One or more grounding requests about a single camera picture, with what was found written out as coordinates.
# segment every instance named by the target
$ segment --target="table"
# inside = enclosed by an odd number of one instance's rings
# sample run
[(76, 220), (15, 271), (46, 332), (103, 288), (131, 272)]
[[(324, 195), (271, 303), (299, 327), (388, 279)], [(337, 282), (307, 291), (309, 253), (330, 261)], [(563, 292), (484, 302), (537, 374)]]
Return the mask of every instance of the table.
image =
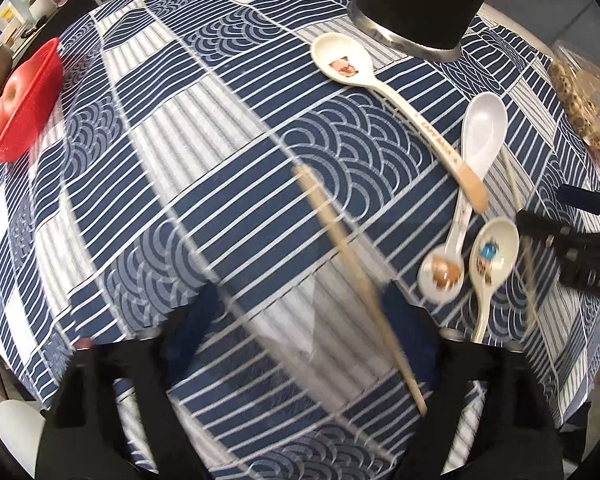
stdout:
[[(353, 461), (378, 477), (395, 465), (416, 410), (292, 167), (320, 175), (375, 280), (401, 280), (440, 325), (470, 333), (468, 281), (443, 306), (416, 286), (458, 187), (384, 102), (317, 71), (309, 44), (326, 31), (362, 41), (378, 77), (456, 146), (469, 100), (501, 95), (526, 208), (600, 231), (555, 196), (563, 182), (599, 190), (600, 173), (547, 56), (478, 15), (458, 62), (410, 58), (357, 31), (347, 1), (112, 0), (64, 33), (48, 125), (28, 155), (0, 164), (0, 353), (45, 405), (79, 337), (132, 337), (211, 279), (222, 309), (170, 395), (213, 475), (326, 477)], [(473, 233), (514, 215), (500, 160), (485, 182), (491, 205)], [(560, 424), (600, 363), (600, 300), (559, 286), (550, 252), (535, 247), (534, 261), (542, 308), (525, 351)], [(523, 336), (521, 265), (494, 297), (489, 344)], [(451, 466), (481, 400), (474, 386)], [(150, 466), (131, 391), (120, 402)]]

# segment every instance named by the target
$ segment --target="wooden stick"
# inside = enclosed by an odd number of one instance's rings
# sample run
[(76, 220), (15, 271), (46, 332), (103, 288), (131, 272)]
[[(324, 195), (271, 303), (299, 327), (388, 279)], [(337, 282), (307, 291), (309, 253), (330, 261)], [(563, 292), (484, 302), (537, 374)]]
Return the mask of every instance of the wooden stick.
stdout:
[[(516, 210), (522, 210), (522, 197), (520, 196), (520, 190), (516, 184), (516, 176), (513, 173), (511, 167), (511, 161), (509, 160), (509, 152), (507, 147), (503, 146), (500, 149), (500, 156), (504, 163), (504, 169), (507, 172), (507, 178), (509, 179), (509, 185), (513, 190), (513, 202), (516, 206)], [(526, 304), (529, 312), (531, 313), (530, 320), (527, 320), (525, 337), (531, 333), (533, 327), (538, 322), (538, 297), (536, 295), (536, 277), (534, 273), (534, 261), (531, 254), (531, 237), (522, 237), (522, 255), (525, 260), (525, 277), (526, 277)]]
[(351, 280), (351, 283), (356, 288), (362, 301), (364, 301), (371, 319), (374, 320), (378, 327), (382, 340), (391, 352), (395, 364), (397, 365), (398, 370), (400, 370), (404, 382), (407, 384), (407, 388), (420, 411), (420, 415), (424, 416), (427, 413), (427, 405), (422, 396), (422, 392), (413, 376), (409, 362), (402, 352), (402, 348), (400, 348), (400, 342), (382, 312), (375, 286), (371, 283), (369, 276), (362, 269), (362, 266), (360, 266), (356, 253), (349, 247), (346, 231), (338, 221), (335, 211), (329, 204), (329, 201), (322, 191), (320, 183), (318, 183), (311, 168), (308, 166), (296, 166), (294, 168), (294, 173), (298, 178), (300, 187), (306, 193), (309, 204), (316, 211), (320, 223), (327, 229), (327, 234), (329, 235), (331, 243), (340, 251), (340, 254), (342, 254), (350, 274), (349, 279)]

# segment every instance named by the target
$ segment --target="patterned tablecloth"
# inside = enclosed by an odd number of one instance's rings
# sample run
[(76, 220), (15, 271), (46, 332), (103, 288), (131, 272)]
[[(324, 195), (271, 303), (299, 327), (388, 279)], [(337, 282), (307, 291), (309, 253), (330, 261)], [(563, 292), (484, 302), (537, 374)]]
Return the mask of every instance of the patterned tablecloth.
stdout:
[[(563, 182), (600, 190), (600, 174), (546, 56), (477, 16), (461, 59), (425, 62), (358, 32), (348, 1), (113, 0), (64, 33), (66, 81), (48, 125), (0, 164), (0, 353), (44, 404), (80, 336), (132, 337), (211, 279), (223, 312), (170, 394), (213, 474), (366, 478), (395, 464), (416, 409), (292, 167), (320, 175), (376, 280), (402, 280), (440, 325), (471, 333), (468, 280), (443, 306), (416, 286), (458, 187), (384, 102), (318, 72), (309, 45), (323, 32), (362, 41), (378, 77), (455, 146), (469, 100), (501, 95), (526, 207), (600, 231), (599, 217), (555, 196)], [(490, 208), (472, 232), (514, 215), (500, 160), (486, 185)], [(541, 324), (525, 349), (559, 424), (600, 363), (600, 300), (557, 285), (549, 252), (534, 259)], [(522, 270), (493, 298), (485, 342), (522, 338)], [(130, 391), (120, 399), (136, 458), (150, 464)], [(479, 386), (468, 400), (452, 463), (466, 455)]]

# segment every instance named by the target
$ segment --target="blue cartoon character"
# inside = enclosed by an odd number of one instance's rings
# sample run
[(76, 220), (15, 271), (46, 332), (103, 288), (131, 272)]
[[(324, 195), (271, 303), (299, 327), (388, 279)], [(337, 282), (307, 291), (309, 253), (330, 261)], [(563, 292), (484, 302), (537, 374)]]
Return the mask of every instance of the blue cartoon character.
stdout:
[(480, 253), (478, 254), (476, 267), (480, 275), (484, 277), (484, 282), (487, 285), (491, 285), (491, 261), (497, 253), (498, 244), (492, 238), (480, 248)]

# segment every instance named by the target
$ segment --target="snack package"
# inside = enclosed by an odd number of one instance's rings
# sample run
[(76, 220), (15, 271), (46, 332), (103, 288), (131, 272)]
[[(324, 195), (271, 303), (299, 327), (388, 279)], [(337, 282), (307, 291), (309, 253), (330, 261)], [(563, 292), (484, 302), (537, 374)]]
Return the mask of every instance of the snack package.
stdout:
[(600, 67), (562, 41), (554, 45), (549, 76), (576, 133), (600, 168)]

